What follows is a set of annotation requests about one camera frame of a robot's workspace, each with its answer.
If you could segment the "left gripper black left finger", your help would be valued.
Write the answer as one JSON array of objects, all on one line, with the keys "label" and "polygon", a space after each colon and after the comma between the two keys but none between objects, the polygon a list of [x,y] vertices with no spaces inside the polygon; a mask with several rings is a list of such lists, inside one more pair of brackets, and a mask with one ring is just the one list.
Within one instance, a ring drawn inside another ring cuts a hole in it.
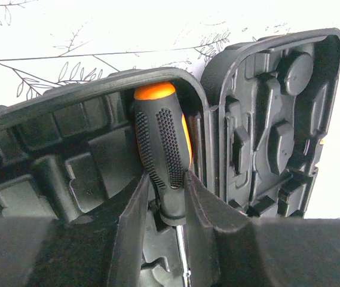
[{"label": "left gripper black left finger", "polygon": [[137,286],[148,209],[149,177],[146,173],[127,187],[127,202],[118,217],[107,286]]}]

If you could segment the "black plastic tool case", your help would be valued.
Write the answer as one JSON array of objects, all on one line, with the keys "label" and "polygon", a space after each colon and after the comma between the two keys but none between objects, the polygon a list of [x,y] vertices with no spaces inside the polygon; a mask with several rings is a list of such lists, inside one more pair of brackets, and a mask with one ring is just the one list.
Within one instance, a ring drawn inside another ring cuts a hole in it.
[{"label": "black plastic tool case", "polygon": [[[340,30],[309,30],[230,45],[199,80],[179,68],[90,73],[0,106],[0,286],[107,286],[127,187],[148,175],[134,92],[163,81],[188,126],[187,171],[249,217],[218,235],[213,286],[340,285],[340,221],[304,218],[339,71]],[[184,286],[148,177],[137,286]]]}]

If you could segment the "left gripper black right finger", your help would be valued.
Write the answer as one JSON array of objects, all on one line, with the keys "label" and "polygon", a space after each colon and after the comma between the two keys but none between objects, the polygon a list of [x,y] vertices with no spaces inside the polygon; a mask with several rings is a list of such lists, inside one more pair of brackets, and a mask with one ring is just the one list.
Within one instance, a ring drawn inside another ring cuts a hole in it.
[{"label": "left gripper black right finger", "polygon": [[188,259],[193,286],[220,282],[218,235],[230,235],[249,223],[249,217],[210,192],[192,171],[184,177]]}]

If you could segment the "black orange screwdriver large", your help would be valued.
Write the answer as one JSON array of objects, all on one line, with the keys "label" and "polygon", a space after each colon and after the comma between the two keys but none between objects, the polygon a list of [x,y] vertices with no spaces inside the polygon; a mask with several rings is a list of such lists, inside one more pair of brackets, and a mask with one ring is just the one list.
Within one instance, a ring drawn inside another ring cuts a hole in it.
[{"label": "black orange screwdriver large", "polygon": [[136,88],[134,114],[141,161],[157,188],[161,219],[176,229],[183,285],[190,286],[183,182],[185,172],[191,167],[192,148],[174,85],[163,81]]}]

